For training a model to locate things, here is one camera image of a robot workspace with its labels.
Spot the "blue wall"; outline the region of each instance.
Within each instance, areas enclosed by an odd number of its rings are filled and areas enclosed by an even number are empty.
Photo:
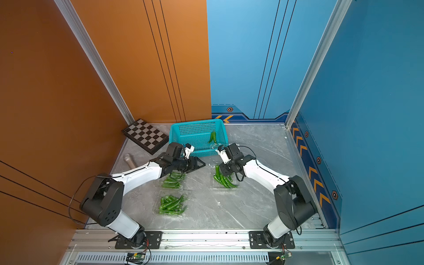
[[[353,265],[422,259],[423,28],[423,1],[352,1],[301,107]]]
[[[208,0],[212,105],[250,119],[288,112],[335,3]]]

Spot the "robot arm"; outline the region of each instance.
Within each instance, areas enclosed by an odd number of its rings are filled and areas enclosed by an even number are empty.
[[[104,173],[96,176],[81,201],[80,209],[101,226],[109,227],[127,238],[132,247],[140,247],[145,237],[144,227],[121,210],[122,197],[132,189],[173,170],[189,173],[206,165],[199,158],[190,157],[193,146],[185,146],[184,157],[181,157],[182,149],[181,144],[173,142],[165,153],[141,167],[111,176]]]
[[[257,161],[256,157],[243,155],[236,144],[219,146],[217,152],[223,160],[220,165],[223,175],[240,173],[274,193],[278,216],[264,227],[264,239],[270,247],[281,245],[286,233],[295,230],[318,212],[301,177],[290,178],[273,171]]]

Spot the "teal plastic basket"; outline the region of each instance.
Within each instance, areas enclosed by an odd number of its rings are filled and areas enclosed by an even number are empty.
[[[220,119],[199,120],[187,123],[175,123],[171,126],[169,133],[169,143],[177,142],[182,145],[187,143],[194,146],[192,156],[213,156],[218,155],[212,148],[212,143],[208,143],[211,133],[216,132],[217,144],[228,145],[227,131],[224,123]]]

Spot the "orange wall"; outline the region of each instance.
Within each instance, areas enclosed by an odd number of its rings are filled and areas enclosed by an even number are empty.
[[[0,17],[0,160],[72,196],[110,171],[126,123],[54,1],[2,1]],[[0,176],[1,263],[57,264],[77,228],[69,197],[2,163]]]
[[[206,0],[72,0],[134,118],[211,118]]]

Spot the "metal base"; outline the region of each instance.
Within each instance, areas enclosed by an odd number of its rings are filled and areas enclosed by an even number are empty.
[[[162,239],[162,232],[161,231],[150,231],[147,232],[145,231],[146,234],[146,238],[149,239],[149,249],[159,249],[160,246],[160,242]],[[146,246],[142,245],[139,248],[134,248],[133,246],[131,246],[131,244],[128,243],[128,240],[126,237],[123,237],[122,235],[118,235],[118,237],[116,238],[116,244],[115,244],[115,249],[145,249]]]
[[[159,249],[151,249],[151,263],[176,262],[269,262],[268,253],[281,248],[251,249],[249,229],[162,229]],[[108,240],[116,234],[109,229],[76,230],[61,265],[122,264],[133,249],[115,249]],[[295,252],[330,252],[336,265],[349,265],[343,245],[334,229],[303,229],[302,235],[292,234]]]
[[[287,249],[294,249],[294,240],[293,235],[291,232],[288,232],[283,236],[283,244],[284,247]],[[251,249],[263,249],[263,248],[270,248],[264,240],[264,231],[263,230],[256,230],[256,231],[249,231],[249,240],[250,240],[250,248]]]

